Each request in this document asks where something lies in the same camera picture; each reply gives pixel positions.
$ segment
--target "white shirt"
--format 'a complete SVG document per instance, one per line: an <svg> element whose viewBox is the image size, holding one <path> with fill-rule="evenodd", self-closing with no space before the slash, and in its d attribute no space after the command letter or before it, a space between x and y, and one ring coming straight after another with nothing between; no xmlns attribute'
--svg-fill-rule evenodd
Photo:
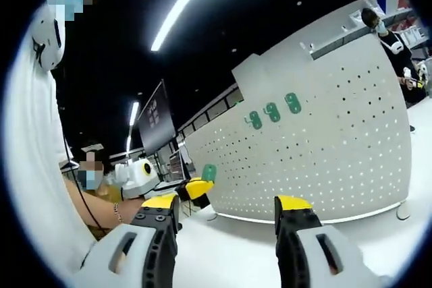
<svg viewBox="0 0 432 288"><path fill-rule="evenodd" d="M5 157L9 195L28 239L57 276L79 270L95 239L66 190L55 81L35 60L29 33L9 72L5 96Z"/></svg>

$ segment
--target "yellow object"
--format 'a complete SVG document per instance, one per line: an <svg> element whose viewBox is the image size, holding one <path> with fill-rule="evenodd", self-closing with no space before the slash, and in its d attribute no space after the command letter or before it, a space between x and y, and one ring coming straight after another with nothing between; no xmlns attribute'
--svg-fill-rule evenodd
<svg viewBox="0 0 432 288"><path fill-rule="evenodd" d="M282 210L298 210L298 209L312 209L313 206L302 198L277 196L281 202Z"/></svg>
<svg viewBox="0 0 432 288"><path fill-rule="evenodd" d="M143 163L143 164L142 164L142 170L144 171L144 174L145 174L145 175L150 175L151 168L150 168L150 172L147 172L147 170L146 170L146 165L149 165L149 164L148 164L148 163Z"/></svg>
<svg viewBox="0 0 432 288"><path fill-rule="evenodd" d="M152 197L149 200L143 202L141 207L170 209L172 202L176 196L177 194L168 194L164 196Z"/></svg>
<svg viewBox="0 0 432 288"><path fill-rule="evenodd" d="M215 185L213 181L200 180L201 178L191 179L185 186L191 200L201 197L210 191Z"/></svg>
<svg viewBox="0 0 432 288"><path fill-rule="evenodd" d="M121 202L122 194L114 185L101 183L97 190L86 190L87 194L102 198L108 202Z"/></svg>

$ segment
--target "black ceiling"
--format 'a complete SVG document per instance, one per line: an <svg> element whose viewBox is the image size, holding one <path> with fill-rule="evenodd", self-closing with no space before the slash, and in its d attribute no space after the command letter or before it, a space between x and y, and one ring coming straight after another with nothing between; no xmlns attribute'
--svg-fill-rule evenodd
<svg viewBox="0 0 432 288"><path fill-rule="evenodd" d="M181 126L235 82L231 70L251 53L355 0L191 0L152 53L175 1L98 0L66 24L65 57L53 75L75 154L89 140L123 152L132 102L143 105L161 78ZM132 148L142 146L137 133Z"/></svg>

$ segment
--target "ceiling light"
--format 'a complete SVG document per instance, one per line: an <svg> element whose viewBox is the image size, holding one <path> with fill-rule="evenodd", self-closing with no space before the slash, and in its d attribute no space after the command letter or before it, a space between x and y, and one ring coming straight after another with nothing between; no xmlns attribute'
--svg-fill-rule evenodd
<svg viewBox="0 0 432 288"><path fill-rule="evenodd" d="M129 154L130 151L130 136L128 136L128 139L126 140L126 153Z"/></svg>
<svg viewBox="0 0 432 288"><path fill-rule="evenodd" d="M171 11L168 13L165 21L162 24L161 29L156 35L156 39L151 46L151 51L159 51L161 45L165 38L167 37L169 31L175 24L176 20L179 18L180 14L184 10L185 6L189 3L190 0L177 0Z"/></svg>
<svg viewBox="0 0 432 288"><path fill-rule="evenodd" d="M135 118L136 118L136 114L138 112L139 106L140 106L140 103L138 101L136 101L132 105L132 112L130 113L129 126L133 126L135 124Z"/></svg>

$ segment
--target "shelf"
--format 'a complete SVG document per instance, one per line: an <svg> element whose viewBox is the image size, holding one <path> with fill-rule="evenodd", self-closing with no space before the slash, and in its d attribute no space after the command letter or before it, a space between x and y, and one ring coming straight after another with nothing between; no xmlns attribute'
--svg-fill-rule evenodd
<svg viewBox="0 0 432 288"><path fill-rule="evenodd" d="M421 40L418 40L418 41L415 42L414 44L409 44L408 47L409 47L410 49L413 49L413 48L415 48L415 47L417 47L417 46L419 46L419 45L422 45L424 42L426 42L426 41L428 41L428 40L429 40L429 37L424 36Z"/></svg>
<svg viewBox="0 0 432 288"><path fill-rule="evenodd" d="M390 15L383 19L386 26L391 26L397 24L398 22L404 21L408 16L414 15L414 10L412 8L398 10L395 14ZM332 52L345 44L356 40L366 34L368 34L371 29L367 26L359 26L353 28L345 33L338 35L337 37L331 39L329 42L324 43L321 47L314 50L310 55L314 60Z"/></svg>

